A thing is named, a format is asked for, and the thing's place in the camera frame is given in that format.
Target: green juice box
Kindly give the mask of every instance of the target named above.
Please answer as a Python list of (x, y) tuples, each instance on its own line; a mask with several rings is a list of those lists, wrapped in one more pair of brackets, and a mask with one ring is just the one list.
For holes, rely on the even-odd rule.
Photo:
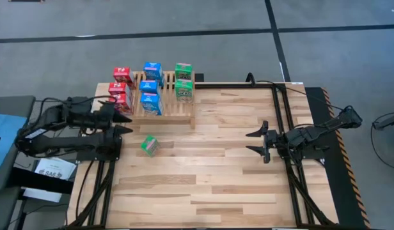
[(177, 101), (193, 101), (193, 82), (191, 80), (176, 80), (175, 91)]
[(153, 157), (155, 152), (160, 148), (160, 144), (155, 137), (148, 135), (145, 141), (140, 144), (140, 148), (145, 151), (149, 157)]
[(193, 70), (190, 64), (177, 63), (175, 68), (176, 81), (177, 80), (191, 80), (191, 71)]

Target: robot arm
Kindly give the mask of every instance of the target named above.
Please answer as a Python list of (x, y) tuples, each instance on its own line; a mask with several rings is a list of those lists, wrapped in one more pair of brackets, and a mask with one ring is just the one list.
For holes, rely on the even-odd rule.
[(264, 156), (264, 163), (270, 161), (269, 148), (277, 148), (285, 151), (315, 150), (309, 149), (312, 143), (319, 137), (334, 132), (339, 128), (357, 128), (362, 124), (361, 117), (353, 109), (347, 106), (339, 115), (321, 125), (295, 128), (285, 134), (277, 134), (276, 130), (268, 130), (268, 121), (264, 121), (259, 131), (247, 134), (247, 137), (264, 137), (264, 146), (247, 146)]
[[(35, 123), (21, 128), (15, 138), (19, 151), (36, 156), (48, 150), (73, 148), (88, 150), (100, 155), (110, 155), (120, 151), (120, 135), (132, 132), (131, 129), (113, 122), (131, 122), (129, 118), (114, 110), (114, 103), (103, 103), (98, 111), (91, 112), (93, 99), (86, 97), (68, 98), (59, 105), (48, 108)], [(47, 137), (44, 133), (57, 131), (66, 126), (82, 129), (91, 128), (101, 132), (84, 137)]]

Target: wooden tabletop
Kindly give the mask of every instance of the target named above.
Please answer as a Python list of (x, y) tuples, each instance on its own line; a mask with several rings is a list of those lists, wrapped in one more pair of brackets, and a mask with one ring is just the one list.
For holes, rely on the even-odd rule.
[[(287, 86), (304, 92), (302, 84)], [(100, 83), (96, 95), (106, 95), (105, 89)], [(269, 129), (278, 129), (271, 90), (197, 89), (194, 99), (194, 130), (189, 125), (126, 124), (134, 132), (122, 136), (106, 227), (295, 226), (284, 162), (272, 149), (271, 162), (264, 164), (257, 153), (245, 148), (262, 145), (261, 138), (245, 135), (258, 130), (263, 120), (269, 122)], [(279, 99), (283, 108), (281, 95)], [(288, 90), (288, 99), (294, 124), (312, 123), (306, 96)], [(162, 146), (153, 158), (140, 150), (147, 135), (155, 136)], [(325, 169), (314, 160), (303, 164), (311, 197), (337, 222)], [(75, 219), (88, 165), (83, 162), (77, 168), (69, 222)], [(97, 162), (84, 185), (79, 211), (92, 196), (96, 171)], [(298, 197), (306, 222), (303, 200)], [(99, 222), (97, 208), (95, 223)]]

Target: caution stripe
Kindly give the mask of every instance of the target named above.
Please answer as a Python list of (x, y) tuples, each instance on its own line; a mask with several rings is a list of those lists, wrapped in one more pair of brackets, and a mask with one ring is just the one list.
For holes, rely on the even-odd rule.
[[(328, 95), (326, 89), (322, 88), (322, 91), (324, 92), (326, 103), (328, 105), (331, 105), (331, 102), (329, 101), (329, 95)], [(329, 115), (331, 115), (331, 118), (334, 118), (335, 114), (330, 106), (328, 106), (328, 111), (329, 111)], [(361, 216), (363, 217), (363, 222), (365, 223), (365, 226), (367, 228), (371, 228), (370, 222), (368, 219), (368, 215), (366, 214), (365, 206), (363, 205), (363, 202), (362, 202), (362, 198), (361, 198), (361, 194), (360, 194), (358, 185), (356, 184), (356, 178), (355, 178), (355, 175), (354, 175), (352, 167), (351, 167), (351, 162), (349, 161), (348, 154), (346, 153), (346, 150), (345, 150), (345, 144), (343, 143), (342, 135), (337, 130), (335, 131), (335, 133), (336, 133), (336, 137), (338, 138), (339, 148), (342, 153), (343, 161), (345, 162), (345, 166), (348, 170), (348, 175), (349, 175), (349, 179), (352, 183), (353, 191), (355, 192), (356, 200), (358, 201), (358, 206), (361, 209)]]

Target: blue juice box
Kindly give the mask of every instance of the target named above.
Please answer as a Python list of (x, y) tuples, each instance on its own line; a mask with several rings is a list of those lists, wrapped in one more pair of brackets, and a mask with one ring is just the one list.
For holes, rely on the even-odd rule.
[(161, 87), (156, 80), (142, 80), (139, 89), (142, 93), (156, 93), (161, 96)]
[(156, 93), (141, 93), (140, 103), (148, 114), (163, 114), (163, 104), (160, 96)]
[(160, 86), (164, 85), (164, 74), (160, 63), (146, 62), (143, 71), (147, 80), (156, 80)]

